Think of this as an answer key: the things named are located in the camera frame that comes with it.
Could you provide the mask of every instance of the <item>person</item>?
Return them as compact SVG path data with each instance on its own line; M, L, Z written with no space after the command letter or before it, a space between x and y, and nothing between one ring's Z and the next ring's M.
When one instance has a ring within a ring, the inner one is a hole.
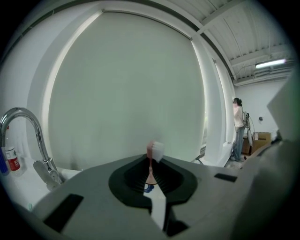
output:
M230 159L232 161L240 161L240 155L242 153L242 146L244 141L243 136L245 132L245 125L243 122L242 100L237 97L233 100L233 113L236 136L232 156Z

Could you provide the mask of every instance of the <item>red label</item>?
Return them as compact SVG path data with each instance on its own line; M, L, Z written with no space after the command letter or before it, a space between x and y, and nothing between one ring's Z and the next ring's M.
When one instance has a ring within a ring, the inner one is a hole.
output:
M19 164L19 161L18 161L18 158L14 158L14 159L9 159L8 160L8 164L10 166L10 169L12 171L16 171L20 168L20 164Z

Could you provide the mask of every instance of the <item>black slot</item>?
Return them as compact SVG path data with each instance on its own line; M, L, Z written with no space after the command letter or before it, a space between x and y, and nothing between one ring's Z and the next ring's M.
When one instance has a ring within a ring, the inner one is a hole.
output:
M229 182L235 182L238 177L230 176L230 175L223 174L223 173L217 173L215 175L215 178L219 178L219 179L229 181Z
M71 218L81 201L82 196L70 194L65 200L46 218L44 223L57 232L61 232Z

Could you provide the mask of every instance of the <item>jeans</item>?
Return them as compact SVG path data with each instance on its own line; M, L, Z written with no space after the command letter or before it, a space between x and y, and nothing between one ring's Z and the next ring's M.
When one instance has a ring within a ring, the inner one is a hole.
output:
M243 147L243 136L245 132L245 127L241 127L238 132L236 133L235 137L235 144L233 148L232 156L236 160L240 160L240 154L242 153L242 147Z

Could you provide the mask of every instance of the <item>chrome faucet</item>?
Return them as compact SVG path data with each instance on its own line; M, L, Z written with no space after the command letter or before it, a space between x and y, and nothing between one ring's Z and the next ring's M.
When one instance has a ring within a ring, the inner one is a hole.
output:
M42 128L38 122L36 116L26 108L15 107L8 110L0 120L0 146L5 147L5 133L9 123L17 118L24 117L28 119L36 132L37 143L39 150L42 154L43 161L36 161L33 166L42 180L47 184L49 190L54 189L58 185L63 183L63 178L57 171L57 168L54 164L54 161L51 157L48 156L45 142L43 139Z

